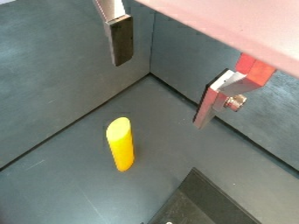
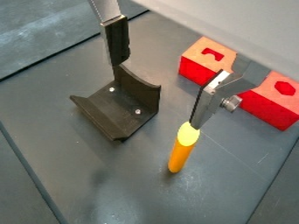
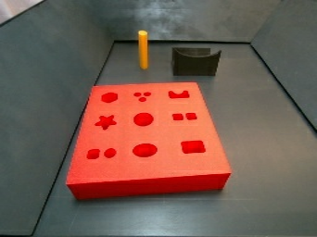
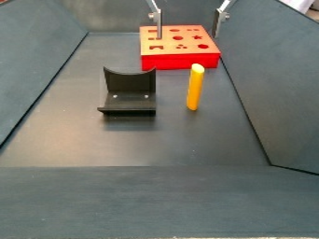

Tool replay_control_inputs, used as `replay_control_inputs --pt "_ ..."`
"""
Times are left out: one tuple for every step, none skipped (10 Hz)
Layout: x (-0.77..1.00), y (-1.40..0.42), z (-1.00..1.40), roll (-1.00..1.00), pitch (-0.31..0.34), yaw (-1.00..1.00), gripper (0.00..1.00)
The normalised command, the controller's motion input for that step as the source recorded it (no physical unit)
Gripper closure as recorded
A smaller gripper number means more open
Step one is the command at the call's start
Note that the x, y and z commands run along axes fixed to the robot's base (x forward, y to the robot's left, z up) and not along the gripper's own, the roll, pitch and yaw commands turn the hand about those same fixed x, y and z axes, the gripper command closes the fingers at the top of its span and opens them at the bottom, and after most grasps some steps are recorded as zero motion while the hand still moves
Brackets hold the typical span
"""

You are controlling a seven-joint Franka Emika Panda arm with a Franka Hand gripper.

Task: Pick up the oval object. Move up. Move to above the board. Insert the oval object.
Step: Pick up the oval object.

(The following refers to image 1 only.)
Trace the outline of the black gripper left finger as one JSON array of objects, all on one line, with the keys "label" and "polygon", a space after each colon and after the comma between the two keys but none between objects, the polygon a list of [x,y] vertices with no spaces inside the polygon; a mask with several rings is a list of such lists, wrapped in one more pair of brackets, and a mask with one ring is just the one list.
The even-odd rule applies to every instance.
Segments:
[{"label": "black gripper left finger", "polygon": [[127,14],[121,0],[92,1],[103,20],[112,63],[119,67],[133,56],[133,18]]}]

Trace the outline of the red silver gripper right finger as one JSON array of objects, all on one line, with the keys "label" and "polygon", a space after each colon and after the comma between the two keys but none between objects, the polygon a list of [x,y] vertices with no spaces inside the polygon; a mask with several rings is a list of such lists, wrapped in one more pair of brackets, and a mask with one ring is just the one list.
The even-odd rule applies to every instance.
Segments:
[{"label": "red silver gripper right finger", "polygon": [[262,88],[275,71],[266,62],[242,53],[235,70],[226,69],[204,89],[193,117],[195,126],[202,129],[224,109],[238,112],[247,101],[243,94]]}]

